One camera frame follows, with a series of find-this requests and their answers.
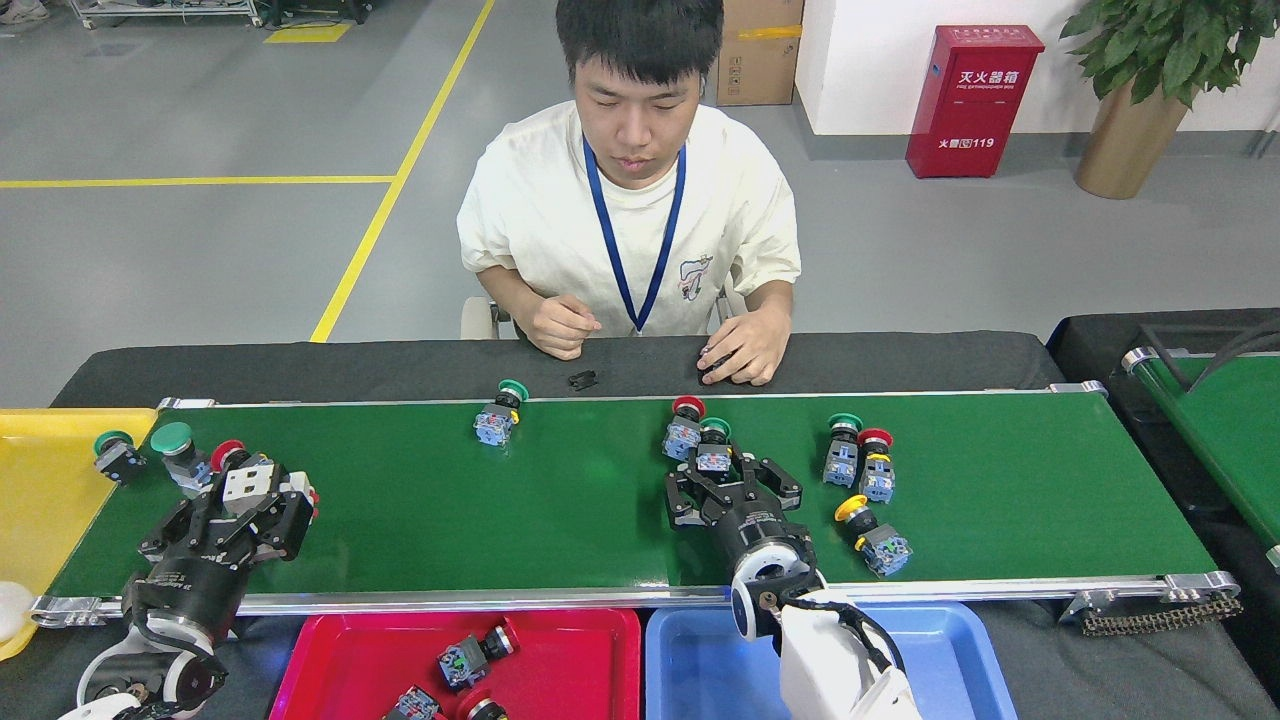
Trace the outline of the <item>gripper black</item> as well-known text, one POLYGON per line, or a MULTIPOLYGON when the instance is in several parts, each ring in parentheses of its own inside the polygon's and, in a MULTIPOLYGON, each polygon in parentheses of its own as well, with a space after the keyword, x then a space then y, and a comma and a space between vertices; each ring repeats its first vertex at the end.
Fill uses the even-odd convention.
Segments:
POLYGON ((221 492, 184 498, 140 543, 151 562, 125 585, 125 615, 165 612, 224 641, 247 591, 252 562, 293 560, 315 515, 311 489, 268 493, 239 516, 251 538, 247 559, 227 556, 221 492))
POLYGON ((695 462, 680 462, 668 471, 669 527, 709 528, 731 571, 739 570, 751 553, 769 548, 794 553, 792 559, 774 561, 782 570, 809 570, 813 561, 805 556, 799 530, 791 529, 785 516, 803 501, 800 483, 772 457, 741 455, 739 471, 750 491, 733 489, 737 479, 732 470, 704 473, 695 462))

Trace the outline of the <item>person's left hand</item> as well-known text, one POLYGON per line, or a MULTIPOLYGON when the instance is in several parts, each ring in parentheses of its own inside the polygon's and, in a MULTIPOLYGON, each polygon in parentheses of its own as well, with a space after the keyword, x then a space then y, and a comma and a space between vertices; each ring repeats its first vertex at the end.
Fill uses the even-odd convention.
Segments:
POLYGON ((782 363, 791 329, 790 311, 778 307, 762 306, 730 318, 701 351, 701 383, 765 386, 782 363))

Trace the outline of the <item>person's right hand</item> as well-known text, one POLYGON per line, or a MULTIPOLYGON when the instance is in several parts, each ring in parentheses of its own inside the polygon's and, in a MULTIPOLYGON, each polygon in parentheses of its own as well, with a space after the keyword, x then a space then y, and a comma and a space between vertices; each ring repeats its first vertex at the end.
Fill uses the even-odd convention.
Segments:
POLYGON ((562 361, 580 357, 585 341, 603 329, 590 307, 571 293, 535 302, 518 325, 535 347, 562 361))

